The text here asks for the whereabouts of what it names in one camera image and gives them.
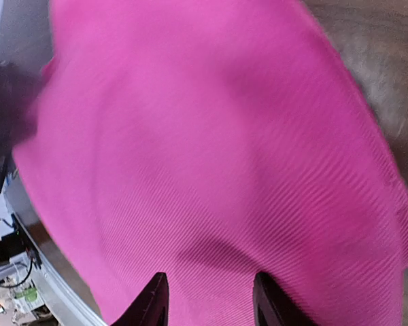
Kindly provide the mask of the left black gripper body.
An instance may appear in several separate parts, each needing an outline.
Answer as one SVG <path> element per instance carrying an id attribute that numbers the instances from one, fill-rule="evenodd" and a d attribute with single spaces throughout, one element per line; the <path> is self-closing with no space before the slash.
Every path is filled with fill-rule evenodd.
<path id="1" fill-rule="evenodd" d="M 0 149 L 13 147 L 35 132 L 31 104 L 42 86 L 40 75 L 0 62 Z"/>

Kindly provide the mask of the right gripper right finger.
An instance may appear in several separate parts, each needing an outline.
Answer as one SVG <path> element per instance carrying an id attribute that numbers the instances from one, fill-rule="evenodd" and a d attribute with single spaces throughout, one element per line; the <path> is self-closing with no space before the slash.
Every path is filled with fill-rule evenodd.
<path id="1" fill-rule="evenodd" d="M 259 272 L 253 287 L 254 322 L 258 326 L 315 326 L 270 274 Z"/>

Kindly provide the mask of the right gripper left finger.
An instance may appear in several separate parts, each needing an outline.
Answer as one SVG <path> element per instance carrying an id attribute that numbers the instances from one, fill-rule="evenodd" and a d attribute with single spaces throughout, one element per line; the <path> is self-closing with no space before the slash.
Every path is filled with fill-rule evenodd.
<path id="1" fill-rule="evenodd" d="M 169 283 L 157 272 L 112 326 L 167 326 L 168 316 Z"/>

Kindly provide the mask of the pink shirt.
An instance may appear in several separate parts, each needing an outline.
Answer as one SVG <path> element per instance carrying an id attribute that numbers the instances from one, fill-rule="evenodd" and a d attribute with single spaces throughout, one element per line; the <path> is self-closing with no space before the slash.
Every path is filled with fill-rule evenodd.
<path id="1" fill-rule="evenodd" d="M 319 325 L 400 325 L 408 190 L 299 1 L 51 1 L 14 150 L 106 323 L 157 272 L 171 325 L 253 325 L 271 274 Z"/>

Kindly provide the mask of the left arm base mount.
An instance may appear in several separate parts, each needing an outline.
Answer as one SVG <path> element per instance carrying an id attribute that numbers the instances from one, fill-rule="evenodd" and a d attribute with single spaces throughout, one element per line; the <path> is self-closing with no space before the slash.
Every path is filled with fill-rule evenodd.
<path id="1" fill-rule="evenodd" d="M 35 248 L 35 245 L 23 230 L 21 223 L 18 221 L 15 214 L 11 214 L 12 223 L 7 222 L 4 219 L 0 219 L 0 223 L 4 224 L 12 229 L 12 232 L 0 236 L 0 266 L 4 266 L 10 263 L 11 258 L 21 253 L 26 253 L 28 257 L 34 262 L 35 267 L 41 266 L 41 259 L 39 251 Z"/>

